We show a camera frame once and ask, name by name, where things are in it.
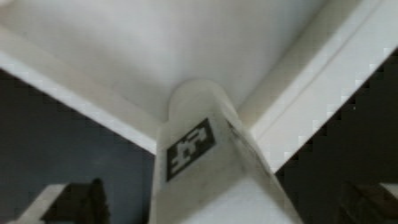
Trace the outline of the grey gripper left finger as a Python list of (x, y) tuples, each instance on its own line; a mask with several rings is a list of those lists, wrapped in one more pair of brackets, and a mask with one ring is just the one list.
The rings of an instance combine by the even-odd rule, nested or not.
[(50, 185), (15, 224), (111, 224), (104, 181)]

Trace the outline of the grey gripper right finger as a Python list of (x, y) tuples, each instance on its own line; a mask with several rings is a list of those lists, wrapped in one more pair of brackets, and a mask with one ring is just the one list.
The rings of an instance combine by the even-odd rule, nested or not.
[(398, 224), (398, 198), (381, 184), (343, 185), (336, 224)]

